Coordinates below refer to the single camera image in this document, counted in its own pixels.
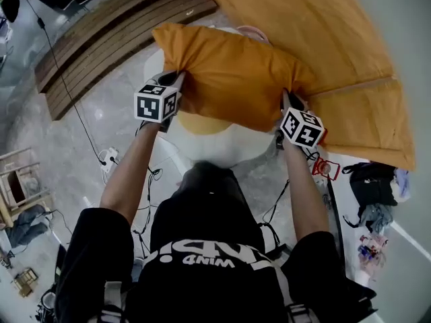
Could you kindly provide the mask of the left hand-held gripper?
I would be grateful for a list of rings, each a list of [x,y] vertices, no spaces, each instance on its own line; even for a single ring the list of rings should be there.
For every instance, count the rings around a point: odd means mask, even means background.
[[[179,108],[185,71],[164,71],[148,79],[134,93],[134,117],[142,121],[160,124],[160,131],[167,133]]]

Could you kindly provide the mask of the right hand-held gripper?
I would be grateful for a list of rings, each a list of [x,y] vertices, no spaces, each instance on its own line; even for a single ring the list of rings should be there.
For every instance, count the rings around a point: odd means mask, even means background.
[[[282,116],[275,125],[278,149],[284,149],[287,144],[315,149],[323,141],[327,129],[299,95],[283,89],[280,110]]]

